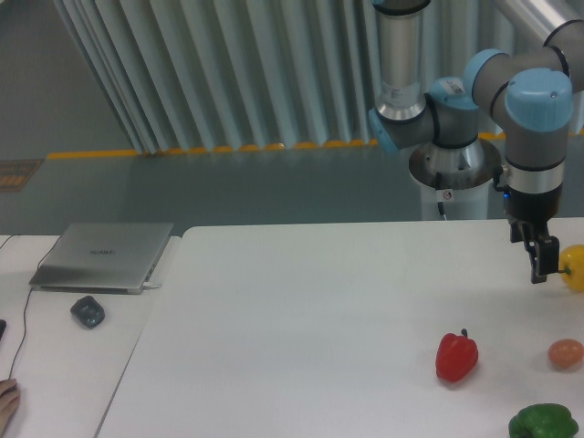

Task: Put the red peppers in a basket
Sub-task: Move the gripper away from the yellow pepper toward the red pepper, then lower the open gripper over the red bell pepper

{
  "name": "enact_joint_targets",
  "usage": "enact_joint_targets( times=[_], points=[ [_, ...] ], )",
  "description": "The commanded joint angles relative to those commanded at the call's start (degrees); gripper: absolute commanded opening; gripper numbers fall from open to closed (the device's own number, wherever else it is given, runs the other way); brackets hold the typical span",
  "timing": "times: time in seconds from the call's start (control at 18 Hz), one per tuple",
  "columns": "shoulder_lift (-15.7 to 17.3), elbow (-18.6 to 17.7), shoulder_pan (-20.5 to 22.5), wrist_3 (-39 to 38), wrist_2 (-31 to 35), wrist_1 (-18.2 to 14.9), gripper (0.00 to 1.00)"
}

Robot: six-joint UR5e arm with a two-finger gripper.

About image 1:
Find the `person's hand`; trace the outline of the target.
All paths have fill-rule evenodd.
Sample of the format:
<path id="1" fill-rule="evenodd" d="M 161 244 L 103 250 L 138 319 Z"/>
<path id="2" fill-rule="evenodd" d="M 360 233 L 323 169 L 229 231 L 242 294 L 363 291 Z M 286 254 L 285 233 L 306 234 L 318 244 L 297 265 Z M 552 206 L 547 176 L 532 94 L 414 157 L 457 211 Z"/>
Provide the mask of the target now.
<path id="1" fill-rule="evenodd" d="M 1 430 L 7 426 L 20 403 L 21 392 L 16 379 L 1 381 L 0 421 Z"/>

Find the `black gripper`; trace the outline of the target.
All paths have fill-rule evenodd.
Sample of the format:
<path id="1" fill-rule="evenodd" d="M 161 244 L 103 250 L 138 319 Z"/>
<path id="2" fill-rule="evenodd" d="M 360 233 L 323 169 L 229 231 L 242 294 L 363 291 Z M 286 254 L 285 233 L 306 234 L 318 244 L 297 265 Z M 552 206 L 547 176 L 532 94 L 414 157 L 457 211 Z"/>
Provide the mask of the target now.
<path id="1" fill-rule="evenodd" d="M 558 272 L 559 240 L 545 223 L 557 214 L 560 197 L 560 187 L 546 193 L 523 193 L 511 187 L 504 190 L 506 215 L 514 218 L 509 221 L 510 242 L 524 242 L 533 284 L 544 283 L 548 275 Z"/>

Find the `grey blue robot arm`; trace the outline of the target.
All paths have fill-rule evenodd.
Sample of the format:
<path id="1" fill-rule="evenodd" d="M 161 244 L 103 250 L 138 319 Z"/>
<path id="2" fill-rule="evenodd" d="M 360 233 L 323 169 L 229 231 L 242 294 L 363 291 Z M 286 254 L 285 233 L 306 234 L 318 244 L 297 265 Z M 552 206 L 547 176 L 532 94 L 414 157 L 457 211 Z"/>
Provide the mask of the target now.
<path id="1" fill-rule="evenodd" d="M 376 1 L 381 93 L 370 110 L 386 151 L 415 149 L 410 173 L 443 205 L 449 191 L 491 183 L 503 194 L 510 239 L 529 254 L 531 280 L 561 267 L 548 231 L 562 193 L 573 99 L 583 89 L 583 19 L 563 1 L 499 1 L 533 45 L 475 54 L 459 78 L 421 87 L 425 1 Z"/>

